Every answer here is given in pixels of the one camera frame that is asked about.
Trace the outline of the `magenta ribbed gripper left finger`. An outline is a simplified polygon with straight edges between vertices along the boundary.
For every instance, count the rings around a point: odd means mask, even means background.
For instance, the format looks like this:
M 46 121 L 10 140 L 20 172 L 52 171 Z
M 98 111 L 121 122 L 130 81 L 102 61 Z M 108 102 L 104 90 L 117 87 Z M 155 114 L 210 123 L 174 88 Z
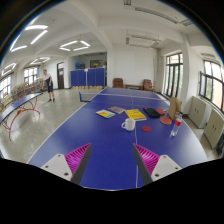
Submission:
M 91 153 L 91 144 L 87 143 L 66 155 L 56 154 L 42 169 L 79 185 Z

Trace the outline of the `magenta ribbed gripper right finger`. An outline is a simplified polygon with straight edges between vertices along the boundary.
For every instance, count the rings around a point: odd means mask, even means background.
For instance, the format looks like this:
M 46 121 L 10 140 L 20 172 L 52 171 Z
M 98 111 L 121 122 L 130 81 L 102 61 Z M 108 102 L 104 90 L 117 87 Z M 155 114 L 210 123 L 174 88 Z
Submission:
M 143 146 L 134 144 L 132 153 L 144 185 L 181 170 L 181 167 L 168 155 L 159 156 Z

